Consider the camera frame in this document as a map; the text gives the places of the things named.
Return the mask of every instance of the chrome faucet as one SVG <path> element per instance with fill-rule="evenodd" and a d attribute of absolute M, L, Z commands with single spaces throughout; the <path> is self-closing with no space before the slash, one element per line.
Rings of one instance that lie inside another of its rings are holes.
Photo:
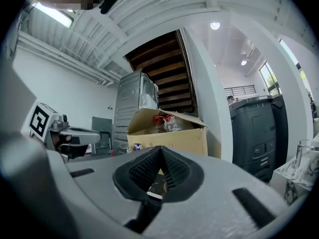
<path fill-rule="evenodd" d="M 300 140 L 299 141 L 299 144 L 298 144 L 298 147 L 297 147 L 295 168 L 299 168 L 300 167 L 301 157 L 303 156 L 303 150 L 305 148 L 308 148 L 310 150 L 314 150 L 315 149 L 315 147 L 313 147 L 313 146 L 308 146 L 308 145 L 301 144 L 303 141 L 309 141 L 309 140 Z"/>

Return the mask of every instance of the ceiling light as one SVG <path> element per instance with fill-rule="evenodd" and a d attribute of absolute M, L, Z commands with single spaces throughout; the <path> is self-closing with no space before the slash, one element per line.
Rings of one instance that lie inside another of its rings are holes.
<path fill-rule="evenodd" d="M 60 22 L 62 25 L 66 26 L 67 28 L 69 28 L 72 24 L 73 20 L 70 17 L 67 17 L 65 14 L 63 14 L 62 12 L 56 9 L 45 7 L 39 2 L 34 3 L 32 6 L 44 12 L 45 14 L 49 15 L 51 18 Z"/>
<path fill-rule="evenodd" d="M 219 22 L 212 22 L 212 23 L 210 24 L 210 27 L 211 27 L 212 29 L 214 29 L 214 30 L 217 30 L 217 29 L 219 29 L 219 27 L 220 27 L 220 23 L 219 23 Z"/>

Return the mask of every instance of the metal railing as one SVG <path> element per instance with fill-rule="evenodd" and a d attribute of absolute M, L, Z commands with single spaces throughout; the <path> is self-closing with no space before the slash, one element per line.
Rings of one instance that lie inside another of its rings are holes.
<path fill-rule="evenodd" d="M 255 85 L 226 88 L 224 91 L 226 96 L 244 96 L 256 94 Z"/>

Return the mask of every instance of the cardboard box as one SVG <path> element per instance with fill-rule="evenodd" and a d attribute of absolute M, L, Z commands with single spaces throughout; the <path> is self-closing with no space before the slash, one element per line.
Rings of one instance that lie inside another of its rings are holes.
<path fill-rule="evenodd" d="M 191 122 L 194 129 L 145 134 L 146 129 L 153 126 L 154 115 L 173 115 L 183 120 Z M 128 142 L 129 145 L 140 143 L 144 148 L 162 145 L 166 147 L 174 147 L 184 151 L 190 151 L 199 155 L 208 155 L 205 125 L 199 118 L 176 112 L 166 112 L 161 109 L 140 109 L 134 115 L 128 126 Z"/>

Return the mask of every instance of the round ceiling light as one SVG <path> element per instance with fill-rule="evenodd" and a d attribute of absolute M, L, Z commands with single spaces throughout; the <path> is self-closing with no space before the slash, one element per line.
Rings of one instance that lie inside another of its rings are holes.
<path fill-rule="evenodd" d="M 220 27 L 220 23 L 219 22 L 212 22 L 210 24 L 211 29 L 217 30 Z"/>

